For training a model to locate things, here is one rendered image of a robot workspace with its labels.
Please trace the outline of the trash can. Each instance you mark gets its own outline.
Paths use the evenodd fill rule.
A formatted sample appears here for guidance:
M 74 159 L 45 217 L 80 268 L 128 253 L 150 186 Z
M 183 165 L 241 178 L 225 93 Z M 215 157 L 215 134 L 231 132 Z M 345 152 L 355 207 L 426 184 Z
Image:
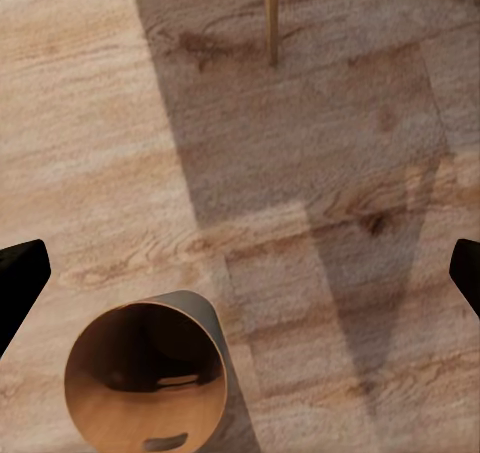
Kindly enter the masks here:
M 195 453 L 216 430 L 227 372 L 213 305 L 188 290 L 120 304 L 93 318 L 67 354 L 63 396 L 98 453 L 146 453 L 153 438 L 187 434 L 168 453 Z

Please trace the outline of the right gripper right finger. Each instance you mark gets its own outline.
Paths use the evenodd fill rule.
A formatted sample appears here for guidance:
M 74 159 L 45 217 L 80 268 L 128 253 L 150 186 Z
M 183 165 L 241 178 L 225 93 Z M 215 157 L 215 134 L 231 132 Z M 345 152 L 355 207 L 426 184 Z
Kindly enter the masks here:
M 480 242 L 458 240 L 452 253 L 449 273 L 480 317 Z

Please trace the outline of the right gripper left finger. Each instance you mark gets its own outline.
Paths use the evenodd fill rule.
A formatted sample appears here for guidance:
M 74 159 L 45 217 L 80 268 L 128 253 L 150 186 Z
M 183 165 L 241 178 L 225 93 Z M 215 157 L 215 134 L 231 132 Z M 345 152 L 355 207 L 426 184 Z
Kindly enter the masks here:
M 41 239 L 0 250 L 0 356 L 50 277 L 48 252 Z

